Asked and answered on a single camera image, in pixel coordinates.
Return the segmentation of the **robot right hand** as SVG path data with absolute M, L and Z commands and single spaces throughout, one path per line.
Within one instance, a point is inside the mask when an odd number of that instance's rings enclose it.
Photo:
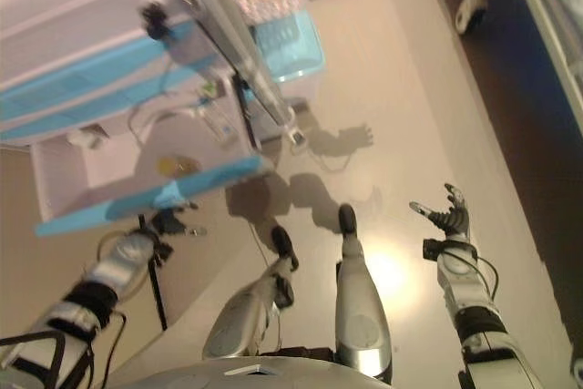
M 436 211 L 417 202 L 410 201 L 412 211 L 428 219 L 441 230 L 450 241 L 470 243 L 470 218 L 462 191 L 456 186 L 445 183 L 447 199 L 450 202 L 448 211 Z

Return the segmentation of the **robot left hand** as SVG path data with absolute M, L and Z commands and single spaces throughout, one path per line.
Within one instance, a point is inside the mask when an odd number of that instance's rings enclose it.
M 161 243 L 164 236 L 205 237 L 208 235 L 208 230 L 205 227 L 187 225 L 179 218 L 181 213 L 198 209 L 198 204 L 186 201 L 178 206 L 157 210 L 148 220 L 143 214 L 140 214 L 138 216 L 138 232 L 150 237 L 156 243 Z

